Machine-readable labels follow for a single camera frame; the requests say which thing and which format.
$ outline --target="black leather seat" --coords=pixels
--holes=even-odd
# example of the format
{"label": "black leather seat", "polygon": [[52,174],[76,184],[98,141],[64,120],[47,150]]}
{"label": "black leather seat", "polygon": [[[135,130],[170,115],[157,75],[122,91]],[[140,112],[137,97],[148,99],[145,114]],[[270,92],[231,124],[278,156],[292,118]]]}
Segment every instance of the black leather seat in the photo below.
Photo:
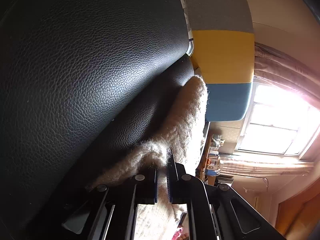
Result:
{"label": "black leather seat", "polygon": [[193,68],[180,0],[3,4],[0,239],[26,239],[159,127]]}

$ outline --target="window frame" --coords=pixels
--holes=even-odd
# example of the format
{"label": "window frame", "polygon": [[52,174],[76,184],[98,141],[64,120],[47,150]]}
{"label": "window frame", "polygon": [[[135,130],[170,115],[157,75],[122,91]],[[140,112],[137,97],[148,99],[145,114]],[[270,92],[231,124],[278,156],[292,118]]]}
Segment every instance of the window frame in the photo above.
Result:
{"label": "window frame", "polygon": [[253,108],[254,108],[254,105],[256,104],[253,100],[254,100],[254,96],[255,96],[255,93],[256,93],[256,89],[257,89],[257,87],[259,85],[273,86],[270,83],[260,79],[259,77],[256,77],[256,76],[254,77],[253,84],[252,84],[252,91],[251,91],[251,97],[250,97],[249,106],[248,106],[248,109],[247,109],[247,113],[246,113],[246,115],[244,117],[244,121],[242,122],[242,125],[240,127],[240,134],[239,134],[238,141],[237,141],[237,144],[236,144],[236,147],[235,147],[235,152],[245,152],[245,153],[255,153],[255,154],[265,154],[265,155],[276,155],[276,156],[288,156],[288,157],[299,157],[300,155],[303,155],[308,150],[308,148],[310,147],[311,142],[313,142],[315,137],[319,134],[320,125],[318,126],[316,131],[313,133],[313,135],[311,136],[309,141],[306,143],[306,145],[297,154],[286,154],[285,153],[289,149],[289,147],[291,146],[292,143],[289,145],[289,147],[287,148],[287,150],[284,153],[267,153],[267,152],[258,152],[258,151],[239,149],[239,147],[241,145],[241,142],[242,142],[242,140],[244,138],[245,131],[248,128],[249,124],[251,123],[250,121],[251,121],[251,117],[252,117],[252,113],[253,113]]}

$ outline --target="wall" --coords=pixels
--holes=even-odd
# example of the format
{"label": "wall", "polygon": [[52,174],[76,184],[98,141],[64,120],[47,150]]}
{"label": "wall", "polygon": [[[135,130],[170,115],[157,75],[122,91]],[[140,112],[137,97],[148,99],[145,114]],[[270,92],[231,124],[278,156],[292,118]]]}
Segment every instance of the wall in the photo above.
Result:
{"label": "wall", "polygon": [[256,206],[256,210],[269,221],[273,193],[290,183],[295,177],[295,175],[269,176],[267,188],[261,178],[233,176],[232,188],[250,205]]}
{"label": "wall", "polygon": [[320,25],[302,0],[247,0],[255,41],[320,73]]}
{"label": "wall", "polygon": [[313,170],[307,176],[296,176],[292,181],[287,183],[284,187],[276,191],[272,195],[271,207],[270,207],[270,219],[271,225],[276,225],[276,219],[278,215],[279,203],[299,194],[304,191],[310,185],[320,178],[320,158],[315,162]]}
{"label": "wall", "polygon": [[306,147],[305,151],[301,153],[299,156],[300,160],[314,162],[320,153],[320,133],[316,135],[310,142],[309,145]]}
{"label": "wall", "polygon": [[320,219],[320,179],[279,204],[276,229],[288,240],[307,239]]}

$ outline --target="curtain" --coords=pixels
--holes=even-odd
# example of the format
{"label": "curtain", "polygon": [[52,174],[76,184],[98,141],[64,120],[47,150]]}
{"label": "curtain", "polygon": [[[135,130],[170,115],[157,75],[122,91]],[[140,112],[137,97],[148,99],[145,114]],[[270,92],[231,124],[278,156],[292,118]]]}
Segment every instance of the curtain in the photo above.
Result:
{"label": "curtain", "polygon": [[279,50],[256,43],[254,75],[298,93],[310,105],[320,109],[320,62],[319,70],[313,70]]}
{"label": "curtain", "polygon": [[220,173],[252,177],[264,177],[270,175],[307,175],[313,168],[313,162],[303,162],[295,158],[283,158],[273,156],[265,159],[259,155],[254,157],[234,156],[221,157],[223,167]]}

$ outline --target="pink cloth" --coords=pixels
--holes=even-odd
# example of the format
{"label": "pink cloth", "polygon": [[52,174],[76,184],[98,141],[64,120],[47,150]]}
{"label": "pink cloth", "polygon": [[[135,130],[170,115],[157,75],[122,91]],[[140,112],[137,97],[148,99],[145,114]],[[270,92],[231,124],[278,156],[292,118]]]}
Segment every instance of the pink cloth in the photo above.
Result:
{"label": "pink cloth", "polygon": [[183,227],[177,228],[177,231],[174,233],[171,240],[176,240],[179,236],[181,236]]}

